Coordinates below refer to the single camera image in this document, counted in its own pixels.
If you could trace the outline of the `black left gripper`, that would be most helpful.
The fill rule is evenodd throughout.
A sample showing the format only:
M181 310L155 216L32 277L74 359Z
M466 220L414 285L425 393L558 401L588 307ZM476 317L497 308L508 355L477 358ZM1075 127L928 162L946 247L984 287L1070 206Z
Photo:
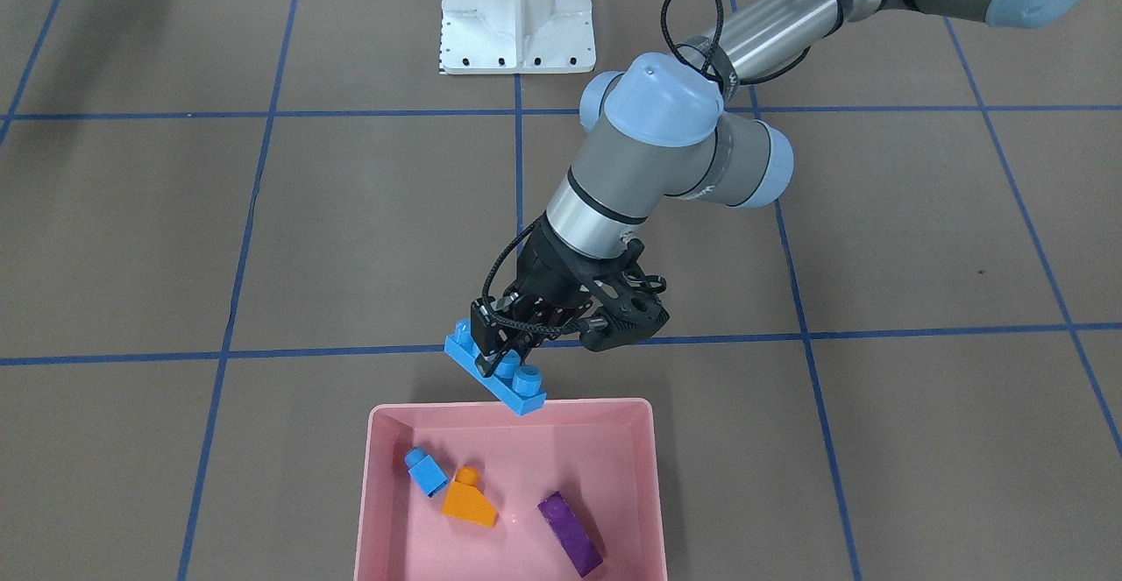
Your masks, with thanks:
M472 302L472 340L478 349L473 365L481 376L493 376L509 351L517 353L522 365L528 365L533 350L558 339L508 328L502 319L534 328L605 328L605 317L585 317L598 289L594 278L605 266L605 259L565 243L541 214L530 227L517 258L508 299Z

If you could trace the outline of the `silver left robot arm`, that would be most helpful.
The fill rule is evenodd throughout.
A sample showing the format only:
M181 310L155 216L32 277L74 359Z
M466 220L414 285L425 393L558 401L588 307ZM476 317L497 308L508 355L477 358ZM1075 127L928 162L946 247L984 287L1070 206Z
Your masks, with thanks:
M445 352L480 378L524 365L549 340L577 334L589 351L649 340L668 322L665 280L640 267L638 233L662 199L732 209L769 205L794 168L785 135L735 117L741 86L793 70L813 43L884 10L1042 27L1079 0L756 0L735 13L714 4L712 30L598 74L579 110L578 157L541 216L511 242L515 279L482 282Z

